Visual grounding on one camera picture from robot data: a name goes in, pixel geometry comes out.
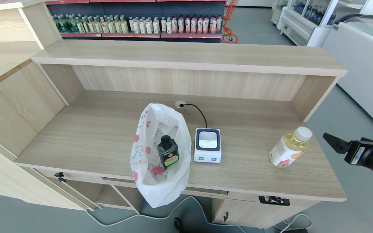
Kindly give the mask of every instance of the glass door refrigerator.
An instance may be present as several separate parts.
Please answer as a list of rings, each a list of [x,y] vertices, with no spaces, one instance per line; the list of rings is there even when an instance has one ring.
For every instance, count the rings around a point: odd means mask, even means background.
[[[323,48],[348,70],[338,85],[373,118],[373,16],[337,20]]]
[[[373,0],[290,0],[277,28],[299,46],[322,46],[332,25],[345,15],[373,15]]]

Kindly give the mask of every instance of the white plastic bag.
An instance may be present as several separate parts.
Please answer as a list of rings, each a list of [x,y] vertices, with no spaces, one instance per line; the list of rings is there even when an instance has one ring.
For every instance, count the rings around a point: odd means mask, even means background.
[[[179,160],[164,168],[156,146],[163,135],[175,139]],[[188,184],[191,136],[184,117],[162,104],[149,104],[142,112],[130,154],[136,186],[152,208],[179,197]]]

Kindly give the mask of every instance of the label sticker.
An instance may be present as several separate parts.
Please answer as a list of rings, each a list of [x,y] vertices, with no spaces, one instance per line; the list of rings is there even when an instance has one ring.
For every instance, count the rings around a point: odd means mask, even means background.
[[[364,150],[365,150],[365,147],[360,147],[360,148],[358,149],[358,152],[355,154],[354,159],[352,159],[351,164],[357,164],[357,163],[358,163],[359,158],[361,157],[361,155],[362,155],[362,153],[364,152]]]

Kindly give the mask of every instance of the black cable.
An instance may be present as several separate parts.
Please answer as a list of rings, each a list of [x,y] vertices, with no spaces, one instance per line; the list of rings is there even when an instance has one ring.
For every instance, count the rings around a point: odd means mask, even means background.
[[[207,125],[207,119],[205,118],[204,113],[202,113],[201,109],[199,109],[196,105],[193,105],[193,104],[180,104],[179,106],[180,106],[181,108],[183,108],[183,107],[186,106],[186,105],[194,106],[195,108],[198,109],[199,112],[201,112],[201,115],[202,115],[202,117],[204,118],[204,121],[205,121],[205,128],[208,128],[208,125]]]

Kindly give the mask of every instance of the bottle cap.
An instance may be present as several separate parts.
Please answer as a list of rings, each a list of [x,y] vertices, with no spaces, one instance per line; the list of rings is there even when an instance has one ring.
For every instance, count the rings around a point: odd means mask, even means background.
[[[310,129],[302,126],[294,131],[294,136],[297,140],[307,141],[313,136],[313,133]]]

